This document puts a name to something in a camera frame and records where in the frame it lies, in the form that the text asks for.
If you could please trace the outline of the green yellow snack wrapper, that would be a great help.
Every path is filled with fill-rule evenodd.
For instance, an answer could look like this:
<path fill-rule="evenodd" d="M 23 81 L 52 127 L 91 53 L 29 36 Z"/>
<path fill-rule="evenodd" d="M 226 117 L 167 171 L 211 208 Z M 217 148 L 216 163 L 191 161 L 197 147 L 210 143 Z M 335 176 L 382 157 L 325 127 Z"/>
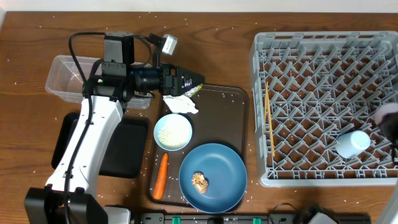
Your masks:
<path fill-rule="evenodd" d="M 195 95 L 198 91 L 200 91 L 202 89 L 203 85 L 200 84 L 196 87 L 193 87 L 192 89 L 190 89 L 189 91 L 187 91 L 186 93 L 184 93 L 185 96 L 191 98 L 193 95 Z"/>

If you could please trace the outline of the white tissue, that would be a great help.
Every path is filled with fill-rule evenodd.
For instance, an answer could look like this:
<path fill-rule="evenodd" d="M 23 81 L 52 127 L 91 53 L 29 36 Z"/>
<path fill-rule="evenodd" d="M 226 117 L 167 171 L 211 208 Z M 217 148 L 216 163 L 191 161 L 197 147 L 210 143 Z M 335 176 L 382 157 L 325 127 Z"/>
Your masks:
<path fill-rule="evenodd" d="M 195 108 L 195 103 L 187 96 L 163 96 L 163 101 L 169 107 L 172 113 L 192 113 L 197 114 L 198 109 Z"/>

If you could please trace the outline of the light blue cup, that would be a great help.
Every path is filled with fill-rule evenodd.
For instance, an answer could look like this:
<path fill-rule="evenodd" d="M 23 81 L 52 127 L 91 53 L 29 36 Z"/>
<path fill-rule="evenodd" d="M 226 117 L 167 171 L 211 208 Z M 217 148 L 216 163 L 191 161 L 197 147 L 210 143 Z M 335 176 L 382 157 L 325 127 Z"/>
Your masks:
<path fill-rule="evenodd" d="M 352 159 L 365 151 L 371 144 L 371 138 L 364 131 L 352 131 L 343 134 L 337 139 L 335 149 L 337 153 L 345 158 Z"/>

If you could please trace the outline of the orange carrot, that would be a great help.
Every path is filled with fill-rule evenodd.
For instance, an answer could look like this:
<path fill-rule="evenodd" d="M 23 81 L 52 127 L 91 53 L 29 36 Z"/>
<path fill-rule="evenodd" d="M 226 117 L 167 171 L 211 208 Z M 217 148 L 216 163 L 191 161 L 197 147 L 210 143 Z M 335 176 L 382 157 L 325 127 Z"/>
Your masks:
<path fill-rule="evenodd" d="M 164 195 L 164 190 L 165 190 L 165 185 L 166 185 L 166 180 L 167 180 L 168 161 L 169 161 L 169 155 L 167 153 L 165 153 L 162 156 L 160 166 L 159 166 L 158 175 L 157 175 L 157 180 L 156 180 L 156 183 L 154 186 L 153 197 L 156 200 L 160 200 Z"/>

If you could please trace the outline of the pink cup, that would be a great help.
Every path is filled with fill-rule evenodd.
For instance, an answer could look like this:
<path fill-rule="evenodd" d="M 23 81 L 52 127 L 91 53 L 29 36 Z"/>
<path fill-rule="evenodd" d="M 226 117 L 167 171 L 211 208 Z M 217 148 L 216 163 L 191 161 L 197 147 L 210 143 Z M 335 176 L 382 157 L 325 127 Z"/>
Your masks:
<path fill-rule="evenodd" d="M 397 103 L 387 103 L 385 105 L 380 106 L 374 115 L 374 119 L 377 125 L 382 123 L 383 117 L 387 114 L 392 114 L 397 112 L 398 105 Z"/>

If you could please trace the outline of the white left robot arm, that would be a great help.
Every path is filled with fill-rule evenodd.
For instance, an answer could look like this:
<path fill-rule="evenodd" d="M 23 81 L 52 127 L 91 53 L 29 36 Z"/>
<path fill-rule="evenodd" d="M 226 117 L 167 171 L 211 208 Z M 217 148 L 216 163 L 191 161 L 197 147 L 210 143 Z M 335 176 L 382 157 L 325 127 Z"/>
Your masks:
<path fill-rule="evenodd" d="M 43 188 L 30 188 L 24 206 L 31 223 L 130 223 L 127 208 L 95 199 L 108 144 L 132 98 L 153 92 L 183 96 L 204 84 L 202 75 L 163 63 L 177 39 L 169 34 L 105 32 L 104 57 L 83 81 L 81 111 L 67 148 Z"/>

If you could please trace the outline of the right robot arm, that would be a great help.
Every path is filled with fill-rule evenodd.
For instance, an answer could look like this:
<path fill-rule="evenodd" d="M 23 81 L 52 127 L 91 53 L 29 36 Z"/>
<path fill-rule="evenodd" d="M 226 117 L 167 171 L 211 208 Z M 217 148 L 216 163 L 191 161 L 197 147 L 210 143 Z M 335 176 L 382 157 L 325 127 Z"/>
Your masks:
<path fill-rule="evenodd" d="M 379 128 L 391 142 L 391 161 L 394 166 L 397 166 L 397 113 L 386 114 L 383 117 L 382 123 L 379 124 Z M 397 185 L 376 223 L 397 223 Z"/>

